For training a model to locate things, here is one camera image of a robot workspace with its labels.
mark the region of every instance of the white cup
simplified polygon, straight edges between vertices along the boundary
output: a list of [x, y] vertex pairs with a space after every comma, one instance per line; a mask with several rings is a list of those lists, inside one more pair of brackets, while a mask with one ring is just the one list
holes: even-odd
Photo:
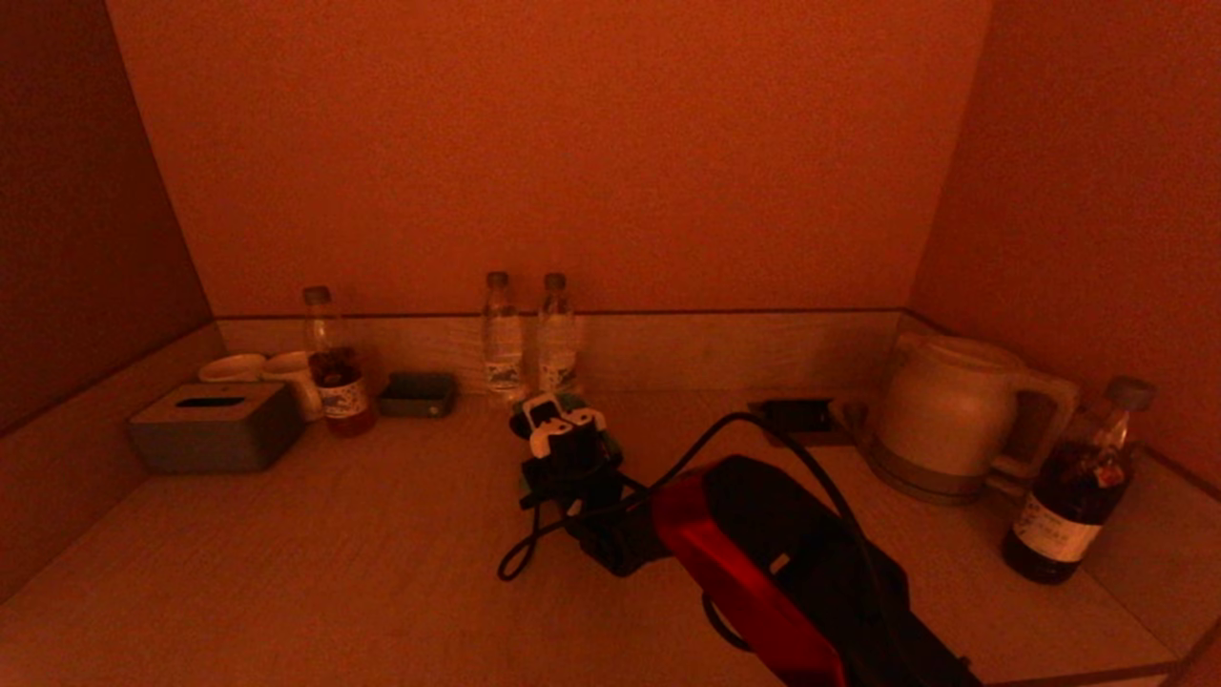
[[258, 354], [228, 356], [199, 369], [199, 382], [259, 382], [265, 362], [267, 359]]
[[297, 410], [305, 422], [322, 417], [322, 398], [319, 397], [314, 377], [309, 372], [309, 354], [304, 351], [280, 354], [263, 364], [263, 379], [283, 382], [291, 387], [293, 397], [297, 398]]

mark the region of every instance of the orange wall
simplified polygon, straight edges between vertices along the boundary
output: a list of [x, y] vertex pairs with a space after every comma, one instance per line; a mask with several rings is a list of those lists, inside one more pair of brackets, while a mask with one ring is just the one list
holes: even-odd
[[1001, 1], [912, 306], [1098, 393], [1221, 484], [1221, 4]]
[[987, 0], [110, 0], [217, 316], [899, 306]]
[[0, 432], [210, 318], [103, 0], [0, 0]]

